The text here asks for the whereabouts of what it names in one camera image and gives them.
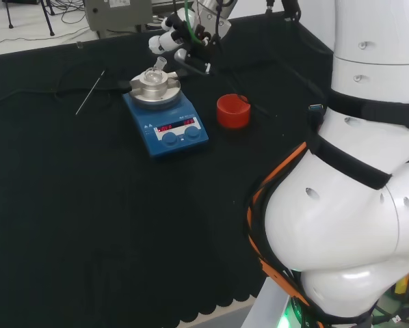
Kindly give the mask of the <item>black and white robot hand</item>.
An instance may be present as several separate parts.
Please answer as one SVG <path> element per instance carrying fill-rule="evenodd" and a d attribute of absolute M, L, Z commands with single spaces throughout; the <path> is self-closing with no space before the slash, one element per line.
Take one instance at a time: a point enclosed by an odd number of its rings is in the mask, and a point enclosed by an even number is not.
<path fill-rule="evenodd" d="M 186 69 L 210 75 L 215 38 L 200 24 L 200 17 L 188 5 L 175 10 L 162 20 L 164 32 L 148 41 L 152 53 L 174 53 L 174 59 Z"/>

